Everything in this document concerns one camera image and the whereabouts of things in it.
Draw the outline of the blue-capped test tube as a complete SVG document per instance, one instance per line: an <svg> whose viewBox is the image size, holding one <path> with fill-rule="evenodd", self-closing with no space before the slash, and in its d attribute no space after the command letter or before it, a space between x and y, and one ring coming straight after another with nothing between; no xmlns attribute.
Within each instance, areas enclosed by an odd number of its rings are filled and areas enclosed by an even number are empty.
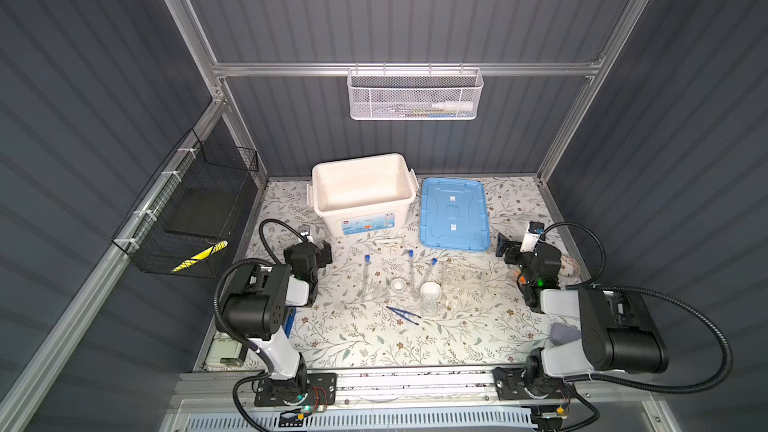
<svg viewBox="0 0 768 432"><path fill-rule="evenodd" d="M412 249L408 250L408 266L410 294L414 300L417 300L418 288L416 283L415 252Z"/></svg>
<svg viewBox="0 0 768 432"><path fill-rule="evenodd" d="M366 254L362 270L361 299L365 300L368 293L369 275L371 266L371 255Z"/></svg>
<svg viewBox="0 0 768 432"><path fill-rule="evenodd" d="M435 276L435 270L437 268L438 259L432 258L430 260L429 265L425 268L424 273L422 274L421 281L419 282L419 286L422 287L424 284L430 282L434 276Z"/></svg>

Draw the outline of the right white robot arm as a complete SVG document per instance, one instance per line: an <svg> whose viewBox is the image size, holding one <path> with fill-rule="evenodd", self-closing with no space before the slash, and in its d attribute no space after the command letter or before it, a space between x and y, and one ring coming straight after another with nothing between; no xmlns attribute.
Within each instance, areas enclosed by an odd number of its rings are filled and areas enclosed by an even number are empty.
<svg viewBox="0 0 768 432"><path fill-rule="evenodd" d="M589 286L561 288L563 255L535 233L526 233L521 241L499 234L495 255L519 269L517 287L532 312L580 323L575 332L552 328L552 345L529 353L525 363L529 384L594 372L658 374L667 369L666 346L640 294Z"/></svg>

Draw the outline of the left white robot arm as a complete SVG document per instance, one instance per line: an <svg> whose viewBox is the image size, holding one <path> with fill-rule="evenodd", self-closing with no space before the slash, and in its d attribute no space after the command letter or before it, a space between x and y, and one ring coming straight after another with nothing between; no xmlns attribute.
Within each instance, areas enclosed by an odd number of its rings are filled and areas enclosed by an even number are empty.
<svg viewBox="0 0 768 432"><path fill-rule="evenodd" d="M290 345L285 322L291 309L315 303L319 271L332 263L332 248L325 240L301 241L284 250L284 259L234 262L217 281L214 319L219 331L264 362L267 380L304 390L309 383L306 362Z"/></svg>

